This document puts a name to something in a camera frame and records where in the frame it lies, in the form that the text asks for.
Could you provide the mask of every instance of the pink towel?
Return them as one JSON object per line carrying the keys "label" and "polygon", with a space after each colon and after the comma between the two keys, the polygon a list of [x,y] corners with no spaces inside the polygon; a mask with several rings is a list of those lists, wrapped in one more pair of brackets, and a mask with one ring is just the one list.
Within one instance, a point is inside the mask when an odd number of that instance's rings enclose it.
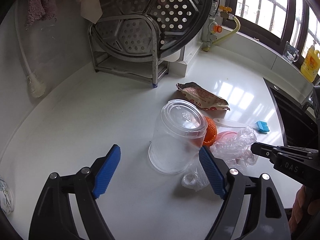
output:
{"label": "pink towel", "polygon": [[36,20],[56,19],[55,0],[28,0],[28,13],[26,28],[29,28]]}

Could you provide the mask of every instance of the plastic bag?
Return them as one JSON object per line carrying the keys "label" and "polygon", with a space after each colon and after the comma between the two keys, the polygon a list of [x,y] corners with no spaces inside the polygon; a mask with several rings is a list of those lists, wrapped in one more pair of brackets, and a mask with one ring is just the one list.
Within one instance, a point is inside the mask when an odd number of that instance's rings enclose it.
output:
{"label": "plastic bag", "polygon": [[[252,127],[242,128],[234,137],[216,141],[210,150],[214,157],[224,160],[229,168],[236,168],[246,175],[246,166],[254,165],[258,156],[250,151],[250,146],[257,141]],[[186,188],[201,190],[209,181],[201,166],[198,155],[187,167],[181,184]]]}

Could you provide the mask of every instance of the blue bristle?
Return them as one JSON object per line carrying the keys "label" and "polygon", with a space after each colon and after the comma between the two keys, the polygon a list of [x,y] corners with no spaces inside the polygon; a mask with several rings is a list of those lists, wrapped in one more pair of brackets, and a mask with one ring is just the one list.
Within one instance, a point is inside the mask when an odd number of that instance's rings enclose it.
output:
{"label": "blue bristle", "polygon": [[199,151],[199,161],[204,169],[205,174],[207,175],[213,191],[215,194],[224,199],[227,195],[224,177],[212,158],[210,158],[209,154],[211,153],[207,152],[202,147]]}
{"label": "blue bristle", "polygon": [[120,147],[117,145],[113,148],[96,176],[94,189],[92,191],[95,198],[98,198],[101,194],[106,192],[109,182],[120,161],[120,156]]}
{"label": "blue bristle", "polygon": [[259,132],[269,132],[269,127],[266,122],[257,121],[257,125],[259,127]]}

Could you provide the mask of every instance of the silver pivot bolt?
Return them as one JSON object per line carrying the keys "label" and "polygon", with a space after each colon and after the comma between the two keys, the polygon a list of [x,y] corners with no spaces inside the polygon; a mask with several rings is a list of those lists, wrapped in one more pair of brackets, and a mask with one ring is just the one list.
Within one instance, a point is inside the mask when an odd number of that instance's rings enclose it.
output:
{"label": "silver pivot bolt", "polygon": [[270,176],[268,174],[266,174],[266,173],[263,173],[262,174],[262,178],[265,179],[265,180],[268,180],[268,179],[270,179]]}
{"label": "silver pivot bolt", "polygon": [[58,176],[58,174],[56,172],[53,172],[50,174],[50,179],[55,179]]}
{"label": "silver pivot bolt", "polygon": [[88,174],[90,172],[90,168],[89,167],[84,167],[81,169],[81,173],[82,174]]}
{"label": "silver pivot bolt", "polygon": [[237,169],[230,169],[229,172],[232,174],[232,175],[237,175],[239,173],[239,171]]}

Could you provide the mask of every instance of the black sink basin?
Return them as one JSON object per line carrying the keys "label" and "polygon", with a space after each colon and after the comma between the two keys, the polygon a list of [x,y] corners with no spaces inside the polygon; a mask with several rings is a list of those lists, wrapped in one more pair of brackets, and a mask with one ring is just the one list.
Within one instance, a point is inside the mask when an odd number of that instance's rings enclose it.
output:
{"label": "black sink basin", "polygon": [[318,126],[301,104],[274,84],[265,80],[279,117],[285,146],[318,150]]}

